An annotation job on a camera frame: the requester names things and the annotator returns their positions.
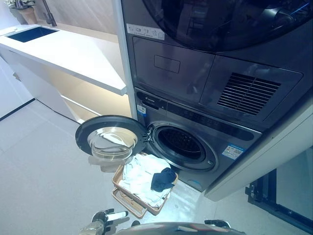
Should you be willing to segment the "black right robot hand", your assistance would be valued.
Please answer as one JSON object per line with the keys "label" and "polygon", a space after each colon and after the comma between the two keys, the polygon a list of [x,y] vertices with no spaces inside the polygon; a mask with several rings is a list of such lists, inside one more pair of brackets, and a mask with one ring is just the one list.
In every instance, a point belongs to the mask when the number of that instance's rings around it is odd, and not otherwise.
{"label": "black right robot hand", "polygon": [[227,221],[224,220],[205,220],[204,221],[205,224],[210,225],[210,226],[216,226],[216,227],[220,227],[220,228],[226,228],[226,229],[230,229],[231,226]]}

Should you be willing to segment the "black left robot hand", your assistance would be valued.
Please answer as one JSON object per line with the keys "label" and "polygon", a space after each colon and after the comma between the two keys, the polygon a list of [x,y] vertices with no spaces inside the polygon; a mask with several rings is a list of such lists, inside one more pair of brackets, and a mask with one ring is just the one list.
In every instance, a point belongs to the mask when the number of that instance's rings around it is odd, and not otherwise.
{"label": "black left robot hand", "polygon": [[105,227],[117,227],[118,225],[130,220],[128,211],[115,212],[114,209],[107,209],[105,213]]}

